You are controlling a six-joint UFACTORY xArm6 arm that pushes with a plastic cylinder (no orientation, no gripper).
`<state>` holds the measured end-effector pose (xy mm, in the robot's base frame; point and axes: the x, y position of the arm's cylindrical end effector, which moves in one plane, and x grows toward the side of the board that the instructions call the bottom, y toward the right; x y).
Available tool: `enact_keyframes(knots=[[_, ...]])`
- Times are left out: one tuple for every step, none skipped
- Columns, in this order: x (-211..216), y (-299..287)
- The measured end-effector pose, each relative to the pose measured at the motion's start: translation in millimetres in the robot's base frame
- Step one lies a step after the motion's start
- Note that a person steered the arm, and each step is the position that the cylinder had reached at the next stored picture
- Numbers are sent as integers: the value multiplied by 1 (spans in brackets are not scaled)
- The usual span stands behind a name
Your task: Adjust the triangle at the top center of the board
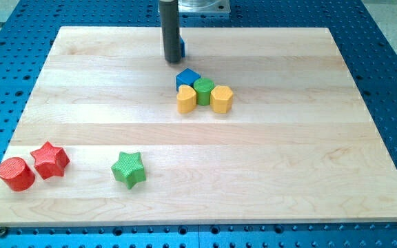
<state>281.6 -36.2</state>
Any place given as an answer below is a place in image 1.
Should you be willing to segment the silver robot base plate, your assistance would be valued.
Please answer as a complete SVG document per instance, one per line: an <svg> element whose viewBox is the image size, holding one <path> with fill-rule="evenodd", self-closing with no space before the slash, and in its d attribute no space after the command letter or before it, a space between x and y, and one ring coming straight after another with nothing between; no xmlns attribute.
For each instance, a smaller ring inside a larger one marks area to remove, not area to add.
<svg viewBox="0 0 397 248"><path fill-rule="evenodd" d="M180 14L229 14L230 0L178 0Z"/></svg>

